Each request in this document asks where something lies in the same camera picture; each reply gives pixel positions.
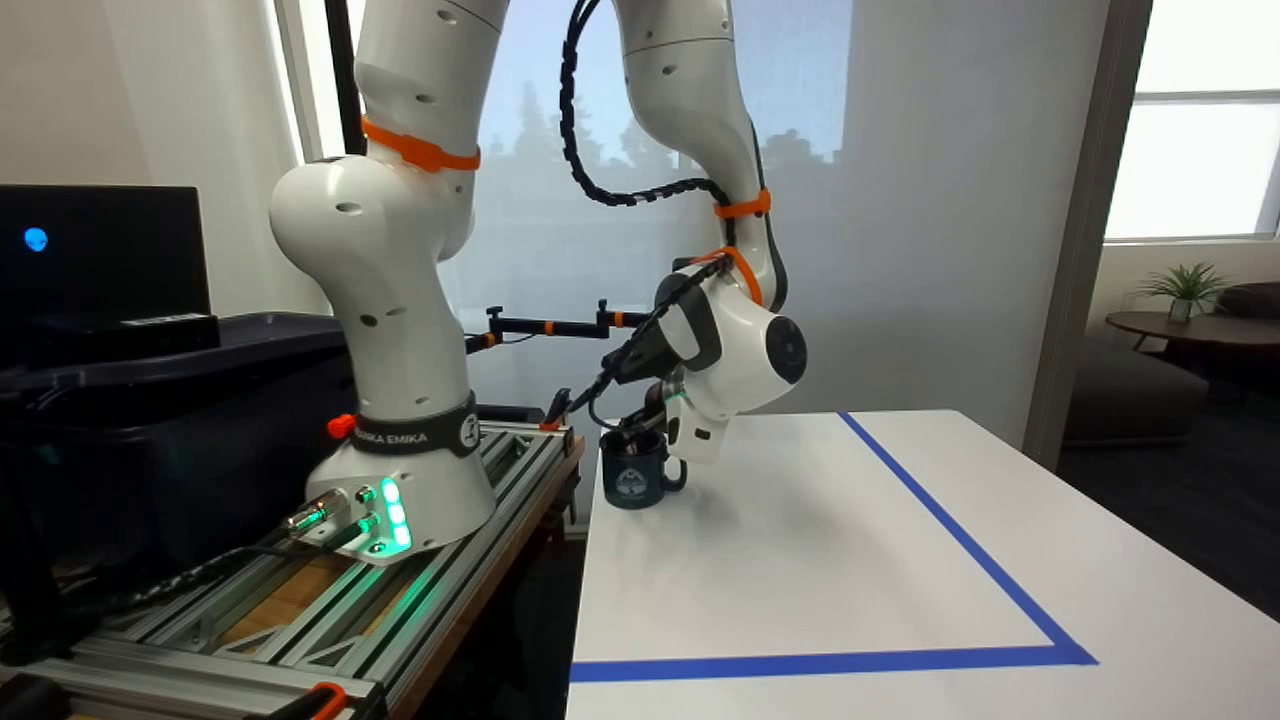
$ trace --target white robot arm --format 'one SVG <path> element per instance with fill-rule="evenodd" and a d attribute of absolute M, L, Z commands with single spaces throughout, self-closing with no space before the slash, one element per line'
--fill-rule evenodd
<path fill-rule="evenodd" d="M 720 452 L 729 419 L 780 400 L 809 365 L 805 331 L 778 316 L 788 277 L 773 242 L 758 130 L 740 95 L 733 5 L 618 0 L 628 95 L 662 144 L 691 155 L 720 189 L 729 249 L 710 281 L 697 264 L 662 287 L 658 326 L 639 326 L 611 365 L 618 380 L 666 374 L 653 404 L 605 441 L 605 489 L 648 506 L 683 484 L 683 464 Z"/>
<path fill-rule="evenodd" d="M 464 341 L 436 264 L 474 225 L 477 127 L 510 0 L 376 0 L 362 32 L 370 155 L 288 173 L 273 230 L 350 335 L 356 430 L 311 470 L 298 530 L 370 564 L 452 543 L 491 513 L 477 460 Z M 666 374 L 662 448 L 712 460 L 724 422 L 805 370 L 780 319 L 758 137 L 740 101 L 729 0 L 618 0 L 639 125 L 720 189 L 738 249 L 690 264 L 658 319 L 605 359 L 610 380 Z"/>
<path fill-rule="evenodd" d="M 474 227 L 477 127 L 504 0 L 376 0 L 362 89 L 370 155 L 291 167 L 273 230 L 325 287 L 356 367 L 356 430 L 311 470 L 305 539 L 370 564 L 452 543 L 491 513 L 464 335 L 436 264 Z"/>

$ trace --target desk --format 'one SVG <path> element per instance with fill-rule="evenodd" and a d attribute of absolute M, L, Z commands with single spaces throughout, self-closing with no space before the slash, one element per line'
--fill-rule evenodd
<path fill-rule="evenodd" d="M 1241 316 L 1196 316 L 1178 322 L 1168 312 L 1112 312 L 1109 322 L 1136 331 L 1132 348 L 1144 348 L 1150 335 L 1215 348 L 1280 348 L 1280 322 Z"/>
<path fill-rule="evenodd" d="M 1278 714 L 1280 626 L 955 411 L 745 416 L 596 492 L 574 720 Z"/>

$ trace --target blue tape line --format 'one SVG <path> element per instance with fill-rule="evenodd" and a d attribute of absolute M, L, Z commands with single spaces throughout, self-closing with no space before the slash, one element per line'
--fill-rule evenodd
<path fill-rule="evenodd" d="M 992 576 L 992 582 L 1048 635 L 1032 648 L 913 648 L 913 650 L 812 650 L 812 656 L 702 656 L 702 661 L 583 661 L 574 684 L 644 684 L 644 679 L 749 679 L 749 676 L 851 676 L 851 673 L 978 673 L 1098 665 L 959 525 L 924 484 L 847 411 L 839 419 L 871 457 L 924 504 L 924 513 Z"/>
<path fill-rule="evenodd" d="M 955 514 L 924 492 L 924 484 L 897 460 L 887 448 L 857 422 L 847 411 L 839 419 L 882 457 L 882 464 L 928 506 L 931 521 L 954 530 L 954 539 L 999 582 L 999 590 L 1068 656 L 1082 656 L 1082 665 L 1094 665 L 1094 656 L 984 550 Z"/>

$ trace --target computer monitor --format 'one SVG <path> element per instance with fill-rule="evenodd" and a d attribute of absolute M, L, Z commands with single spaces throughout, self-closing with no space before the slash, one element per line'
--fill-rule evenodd
<path fill-rule="evenodd" d="M 198 189 L 0 183 L 0 365 L 188 312 L 209 316 Z"/>

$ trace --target blue light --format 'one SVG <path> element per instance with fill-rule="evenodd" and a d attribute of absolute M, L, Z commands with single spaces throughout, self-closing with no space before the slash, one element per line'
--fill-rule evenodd
<path fill-rule="evenodd" d="M 48 250 L 48 227 L 41 225 L 23 227 L 23 242 L 34 257 Z"/>

